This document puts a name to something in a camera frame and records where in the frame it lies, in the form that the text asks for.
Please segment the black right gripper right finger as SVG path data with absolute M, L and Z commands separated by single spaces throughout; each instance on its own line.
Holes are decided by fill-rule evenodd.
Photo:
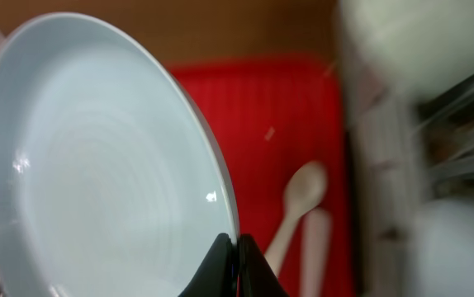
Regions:
M 239 238 L 239 297 L 288 297 L 250 234 Z

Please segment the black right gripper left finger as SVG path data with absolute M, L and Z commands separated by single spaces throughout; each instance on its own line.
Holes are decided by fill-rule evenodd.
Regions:
M 235 297 L 235 247 L 227 233 L 217 235 L 179 297 Z

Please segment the white plastic fork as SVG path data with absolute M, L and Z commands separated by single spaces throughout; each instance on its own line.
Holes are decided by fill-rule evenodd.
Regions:
M 329 253 L 331 218 L 321 208 L 304 218 L 301 243 L 300 297 L 320 297 Z

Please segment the white plastic spoon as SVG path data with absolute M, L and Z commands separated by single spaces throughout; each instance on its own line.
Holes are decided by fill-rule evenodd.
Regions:
M 291 177 L 283 192 L 284 214 L 265 259 L 276 277 L 279 277 L 287 250 L 300 219 L 324 199 L 328 188 L 325 166 L 311 161 L 300 167 Z

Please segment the light blue plate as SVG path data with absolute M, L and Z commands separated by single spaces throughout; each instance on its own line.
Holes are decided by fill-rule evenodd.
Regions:
M 8 296 L 176 296 L 239 236 L 209 125 L 136 40 L 57 12 L 0 49 L 0 278 Z

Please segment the light blue bowl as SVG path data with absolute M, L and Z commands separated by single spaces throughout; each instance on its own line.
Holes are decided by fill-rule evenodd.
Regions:
M 405 296 L 474 297 L 474 203 L 437 200 L 415 216 Z

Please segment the mint green bowl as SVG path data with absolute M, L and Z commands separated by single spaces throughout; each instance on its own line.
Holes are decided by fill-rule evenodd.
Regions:
M 438 96 L 474 74 L 474 0 L 348 0 L 354 46 L 386 83 Z

